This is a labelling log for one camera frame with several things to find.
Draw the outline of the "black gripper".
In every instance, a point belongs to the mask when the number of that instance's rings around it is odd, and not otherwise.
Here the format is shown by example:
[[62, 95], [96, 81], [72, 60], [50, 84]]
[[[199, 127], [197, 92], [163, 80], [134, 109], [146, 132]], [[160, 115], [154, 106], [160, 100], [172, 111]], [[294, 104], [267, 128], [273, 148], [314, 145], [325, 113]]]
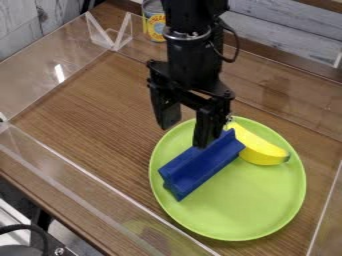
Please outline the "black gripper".
[[205, 149], [221, 136], [234, 93], [219, 79], [223, 27], [186, 33], [166, 27], [167, 60], [150, 60], [148, 88], [155, 119], [163, 130], [180, 121], [180, 105], [197, 111], [193, 146]]

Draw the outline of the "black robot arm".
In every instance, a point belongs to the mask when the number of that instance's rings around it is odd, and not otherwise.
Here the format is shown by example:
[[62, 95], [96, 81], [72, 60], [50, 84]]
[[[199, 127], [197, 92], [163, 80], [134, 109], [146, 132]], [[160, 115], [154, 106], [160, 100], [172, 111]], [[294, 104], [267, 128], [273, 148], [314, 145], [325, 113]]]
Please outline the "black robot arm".
[[207, 147], [229, 121], [234, 92], [221, 81], [227, 0], [162, 0], [167, 59], [147, 62], [155, 118], [162, 129], [182, 118], [180, 107], [197, 112], [193, 145]]

